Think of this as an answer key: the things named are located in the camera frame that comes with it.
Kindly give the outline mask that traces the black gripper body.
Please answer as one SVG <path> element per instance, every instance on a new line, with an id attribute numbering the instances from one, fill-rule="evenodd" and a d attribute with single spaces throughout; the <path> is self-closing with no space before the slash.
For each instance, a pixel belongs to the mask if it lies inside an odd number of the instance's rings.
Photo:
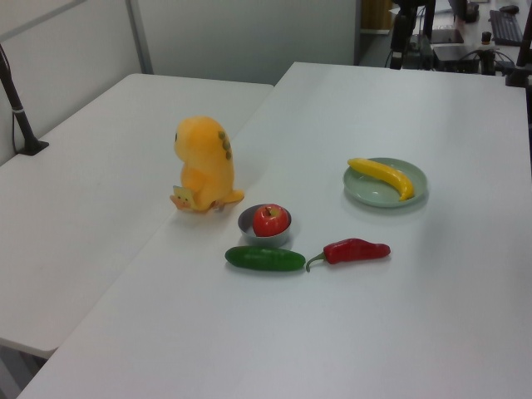
<path id="1" fill-rule="evenodd" d="M 395 16 L 391 50 L 393 52 L 403 52 L 406 48 L 408 39 L 412 35 L 416 25 L 417 6 L 413 3 L 401 3 L 399 11 Z"/>

